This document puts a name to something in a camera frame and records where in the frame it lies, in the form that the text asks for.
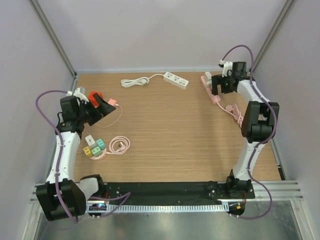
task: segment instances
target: wooden tabletop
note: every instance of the wooden tabletop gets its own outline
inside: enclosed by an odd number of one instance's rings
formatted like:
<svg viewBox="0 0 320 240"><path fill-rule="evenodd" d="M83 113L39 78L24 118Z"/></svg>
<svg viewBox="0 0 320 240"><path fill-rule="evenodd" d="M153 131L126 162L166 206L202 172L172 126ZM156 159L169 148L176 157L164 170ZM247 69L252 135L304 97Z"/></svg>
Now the wooden tabletop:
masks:
<svg viewBox="0 0 320 240"><path fill-rule="evenodd" d="M105 100L123 108L119 121L107 128L85 126L95 140L106 146L116 136L126 136L130 149L123 155L107 155L91 161L83 152L75 161L74 177L100 174L104 182L225 181L243 146L237 122L209 99L200 76L203 72L177 72L189 86L180 89L156 76L146 86L123 88L122 79L150 77L154 73L82 74L78 86L101 92ZM221 95L221 105L236 103L244 115L246 104L237 93ZM115 121L118 108L98 122ZM86 147L83 134L79 151ZM253 176L262 181L280 180L276 161L267 144L260 153Z"/></svg>

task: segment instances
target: yellow block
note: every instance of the yellow block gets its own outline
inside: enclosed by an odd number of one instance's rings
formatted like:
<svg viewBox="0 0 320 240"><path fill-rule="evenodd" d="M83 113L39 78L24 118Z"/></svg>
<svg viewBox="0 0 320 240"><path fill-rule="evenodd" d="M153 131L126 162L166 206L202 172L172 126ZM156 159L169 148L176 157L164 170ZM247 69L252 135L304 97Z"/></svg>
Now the yellow block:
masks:
<svg viewBox="0 0 320 240"><path fill-rule="evenodd" d="M88 146L86 146L84 149L83 149L85 155L87 155L89 158L91 158L93 156L90 148Z"/></svg>

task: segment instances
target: white wall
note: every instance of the white wall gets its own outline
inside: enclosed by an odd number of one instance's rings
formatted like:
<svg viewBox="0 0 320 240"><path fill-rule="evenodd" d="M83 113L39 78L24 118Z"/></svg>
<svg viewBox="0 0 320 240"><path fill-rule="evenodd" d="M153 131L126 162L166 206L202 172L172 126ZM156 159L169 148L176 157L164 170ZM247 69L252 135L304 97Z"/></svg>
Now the white wall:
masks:
<svg viewBox="0 0 320 240"><path fill-rule="evenodd" d="M55 134L36 97L67 90L72 77L27 0L0 1L0 239L21 239L35 183L45 180ZM56 122L61 95L41 106Z"/></svg>
<svg viewBox="0 0 320 240"><path fill-rule="evenodd" d="M320 236L320 1L296 1L255 72L280 104L275 136L289 179L297 179Z"/></svg>
<svg viewBox="0 0 320 240"><path fill-rule="evenodd" d="M256 55L284 2L39 0L75 70L93 72L212 71L238 44Z"/></svg>

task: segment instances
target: red object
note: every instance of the red object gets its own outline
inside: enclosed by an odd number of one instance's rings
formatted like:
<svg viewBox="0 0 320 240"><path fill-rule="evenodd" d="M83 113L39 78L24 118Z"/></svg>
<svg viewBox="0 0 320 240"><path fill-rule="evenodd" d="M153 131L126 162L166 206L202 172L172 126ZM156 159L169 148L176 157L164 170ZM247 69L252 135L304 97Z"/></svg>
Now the red object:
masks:
<svg viewBox="0 0 320 240"><path fill-rule="evenodd" d="M93 104L93 106L98 107L99 104L97 103L97 101L94 98L94 94L98 94L100 98L103 99L101 92L98 91L92 91L88 97L89 101Z"/></svg>

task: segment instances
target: gray floor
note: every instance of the gray floor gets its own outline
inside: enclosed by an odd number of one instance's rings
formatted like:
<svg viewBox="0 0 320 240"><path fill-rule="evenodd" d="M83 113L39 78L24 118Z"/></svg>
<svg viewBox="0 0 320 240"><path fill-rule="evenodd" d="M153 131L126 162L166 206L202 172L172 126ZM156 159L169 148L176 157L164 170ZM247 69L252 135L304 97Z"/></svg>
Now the gray floor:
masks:
<svg viewBox="0 0 320 240"><path fill-rule="evenodd" d="M268 206L268 202L247 202L244 216L260 215ZM41 216L35 239L302 240L302 237L291 203L278 201L269 215L259 220L235 219L225 212L115 214L73 225L69 219L48 224Z"/></svg>

